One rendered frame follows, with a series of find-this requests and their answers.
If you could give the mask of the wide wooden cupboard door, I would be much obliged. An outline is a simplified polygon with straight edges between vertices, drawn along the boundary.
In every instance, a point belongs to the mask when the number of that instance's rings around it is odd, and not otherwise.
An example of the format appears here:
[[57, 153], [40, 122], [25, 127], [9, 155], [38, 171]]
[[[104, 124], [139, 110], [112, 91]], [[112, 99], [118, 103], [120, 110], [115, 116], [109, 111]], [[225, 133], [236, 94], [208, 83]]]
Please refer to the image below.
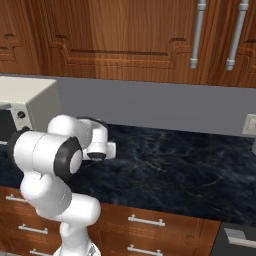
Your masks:
[[36, 0], [46, 75], [204, 84], [221, 0], [206, 0], [190, 68], [198, 0]]

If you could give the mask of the wooden drawer front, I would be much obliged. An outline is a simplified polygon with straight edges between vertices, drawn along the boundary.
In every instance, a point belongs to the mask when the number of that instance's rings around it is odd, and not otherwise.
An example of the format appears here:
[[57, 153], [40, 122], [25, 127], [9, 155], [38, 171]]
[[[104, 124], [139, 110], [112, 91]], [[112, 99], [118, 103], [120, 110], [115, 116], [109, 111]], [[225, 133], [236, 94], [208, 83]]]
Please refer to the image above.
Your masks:
[[[207, 219], [170, 214], [152, 210], [132, 208], [114, 204], [101, 204], [102, 212], [99, 219], [102, 228], [113, 228], [115, 231], [129, 230], [135, 233], [148, 233], [158, 237], [177, 235], [179, 238], [196, 238], [212, 241], [217, 234], [220, 223]], [[159, 227], [149, 224], [130, 222], [128, 216], [135, 214], [137, 218], [158, 221], [163, 219], [166, 226]]]
[[21, 256], [36, 256], [29, 253], [29, 251], [34, 248], [36, 248], [40, 252], [53, 255], [54, 252], [59, 248], [59, 245], [44, 241], [32, 241], [23, 239], [7, 240], [4, 238], [0, 238], [0, 251], [13, 253]]
[[[58, 233], [59, 223], [49, 221], [35, 215], [4, 215], [0, 214], [0, 222], [3, 224], [4, 230], [17, 239], [44, 241], [61, 245], [60, 235]], [[34, 233], [30, 231], [19, 230], [18, 226], [25, 224], [27, 227], [43, 230], [48, 228], [48, 234]]]
[[33, 213], [33, 209], [28, 203], [6, 200], [5, 196], [10, 194], [13, 194], [15, 197], [23, 198], [19, 190], [0, 186], [0, 214], [27, 216]]
[[179, 239], [174, 236], [160, 239], [113, 230], [97, 232], [95, 243], [102, 256], [150, 256], [128, 251], [127, 247], [130, 244], [149, 251], [160, 249], [164, 256], [210, 256], [213, 246], [212, 242], [206, 242], [203, 239]]

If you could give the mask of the white wall socket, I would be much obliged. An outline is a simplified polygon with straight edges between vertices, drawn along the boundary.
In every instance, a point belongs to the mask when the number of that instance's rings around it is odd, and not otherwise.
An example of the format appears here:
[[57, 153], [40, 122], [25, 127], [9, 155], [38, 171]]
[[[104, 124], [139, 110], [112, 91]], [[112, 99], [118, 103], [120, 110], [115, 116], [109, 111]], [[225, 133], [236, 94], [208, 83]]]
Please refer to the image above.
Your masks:
[[247, 115], [242, 133], [245, 135], [256, 135], [256, 114]]

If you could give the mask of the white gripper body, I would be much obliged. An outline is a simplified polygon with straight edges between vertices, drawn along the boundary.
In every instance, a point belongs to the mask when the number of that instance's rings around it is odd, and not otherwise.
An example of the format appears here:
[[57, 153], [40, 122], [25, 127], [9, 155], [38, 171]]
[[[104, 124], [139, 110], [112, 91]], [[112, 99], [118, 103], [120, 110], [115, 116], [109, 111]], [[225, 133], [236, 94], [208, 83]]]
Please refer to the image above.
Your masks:
[[116, 143], [108, 142], [106, 148], [106, 158], [114, 159], [116, 157]]

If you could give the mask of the black dishwasher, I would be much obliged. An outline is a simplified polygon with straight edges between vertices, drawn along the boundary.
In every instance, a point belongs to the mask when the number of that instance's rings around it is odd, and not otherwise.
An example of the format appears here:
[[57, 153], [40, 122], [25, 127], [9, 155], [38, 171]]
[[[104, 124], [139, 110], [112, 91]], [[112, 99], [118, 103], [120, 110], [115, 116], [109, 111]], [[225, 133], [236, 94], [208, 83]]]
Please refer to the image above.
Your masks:
[[223, 222], [219, 228], [210, 256], [256, 256], [256, 248], [230, 244], [224, 231], [225, 228], [241, 230], [248, 240], [256, 241], [256, 228]]

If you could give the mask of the white toaster oven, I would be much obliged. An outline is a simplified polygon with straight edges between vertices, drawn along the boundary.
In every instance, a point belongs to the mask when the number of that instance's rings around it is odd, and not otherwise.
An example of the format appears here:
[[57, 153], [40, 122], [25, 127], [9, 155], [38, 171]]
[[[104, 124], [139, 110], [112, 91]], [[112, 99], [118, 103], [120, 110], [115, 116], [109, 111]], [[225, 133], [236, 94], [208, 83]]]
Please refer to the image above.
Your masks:
[[24, 127], [46, 132], [61, 113], [56, 80], [0, 76], [0, 145]]

